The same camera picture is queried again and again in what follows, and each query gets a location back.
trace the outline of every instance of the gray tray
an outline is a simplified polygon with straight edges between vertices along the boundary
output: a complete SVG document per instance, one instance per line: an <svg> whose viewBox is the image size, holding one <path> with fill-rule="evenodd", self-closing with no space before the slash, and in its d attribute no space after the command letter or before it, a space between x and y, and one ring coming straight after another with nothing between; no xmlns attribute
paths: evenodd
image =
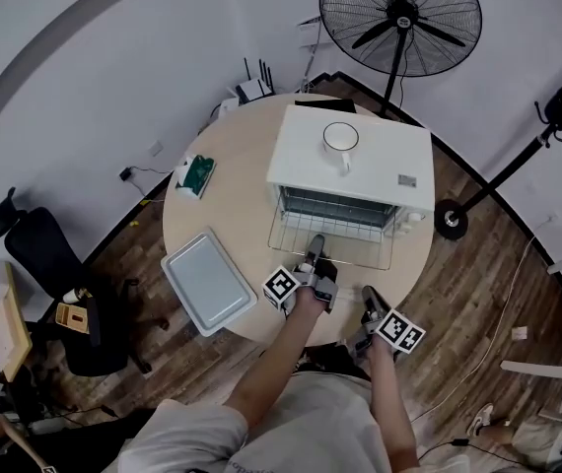
<svg viewBox="0 0 562 473"><path fill-rule="evenodd" d="M161 261L182 306L211 336L257 303L257 296L210 228Z"/></svg>

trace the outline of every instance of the mug handle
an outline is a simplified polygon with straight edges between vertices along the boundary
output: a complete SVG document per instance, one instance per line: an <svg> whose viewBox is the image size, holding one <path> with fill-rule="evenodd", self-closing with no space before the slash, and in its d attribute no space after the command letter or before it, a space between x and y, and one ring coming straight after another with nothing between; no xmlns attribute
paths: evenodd
<svg viewBox="0 0 562 473"><path fill-rule="evenodd" d="M346 170L345 173L349 173L349 171L351 171L351 157L349 153L342 153L342 164Z"/></svg>

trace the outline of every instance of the wooden table top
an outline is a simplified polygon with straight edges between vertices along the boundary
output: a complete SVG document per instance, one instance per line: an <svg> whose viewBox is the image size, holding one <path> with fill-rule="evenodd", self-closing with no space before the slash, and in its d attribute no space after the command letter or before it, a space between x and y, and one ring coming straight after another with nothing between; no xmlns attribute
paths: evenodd
<svg viewBox="0 0 562 473"><path fill-rule="evenodd" d="M283 313L264 297L261 284L280 264L291 268L301 256L268 247L276 205L265 181L285 108L295 100L325 100L322 95L278 95L253 101L211 124L189 146L188 154L216 161L216 169L197 200L176 193L172 176L165 197L163 233L171 254L211 227L244 275L258 302L229 323L227 329L250 340L269 344L283 325ZM373 115L357 106L358 113ZM338 264L338 296L331 314L324 313L308 345L348 338L360 326L364 307L361 290L374 286L393 307L408 295L421 275L433 235L430 216L392 245L389 270Z"/></svg>

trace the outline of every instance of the black chair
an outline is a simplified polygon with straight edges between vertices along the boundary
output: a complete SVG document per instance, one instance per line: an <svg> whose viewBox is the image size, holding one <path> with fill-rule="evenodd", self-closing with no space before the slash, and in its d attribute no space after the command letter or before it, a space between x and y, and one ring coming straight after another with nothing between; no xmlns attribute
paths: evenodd
<svg viewBox="0 0 562 473"><path fill-rule="evenodd" d="M5 235L7 251L56 301L73 289L86 288L92 295L77 304L88 310L90 334L51 322L29 322L34 344L60 339L70 372L81 376L118 372L127 365L128 356L142 373L150 372L152 367L139 358L128 339L128 290L138 281L126 280L118 296L106 279L84 267L53 215L43 207L29 213L16 210L14 192L15 188L10 189L0 203L0 237ZM143 324L169 327L163 318Z"/></svg>

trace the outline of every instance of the tissue box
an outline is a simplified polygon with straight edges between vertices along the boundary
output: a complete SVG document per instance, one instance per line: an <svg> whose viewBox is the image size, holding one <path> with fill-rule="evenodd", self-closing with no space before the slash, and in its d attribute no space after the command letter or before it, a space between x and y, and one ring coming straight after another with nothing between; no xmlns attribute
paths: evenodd
<svg viewBox="0 0 562 473"><path fill-rule="evenodd" d="M211 158L185 156L184 163L175 170L176 190L191 198L201 198L214 169L215 161Z"/></svg>

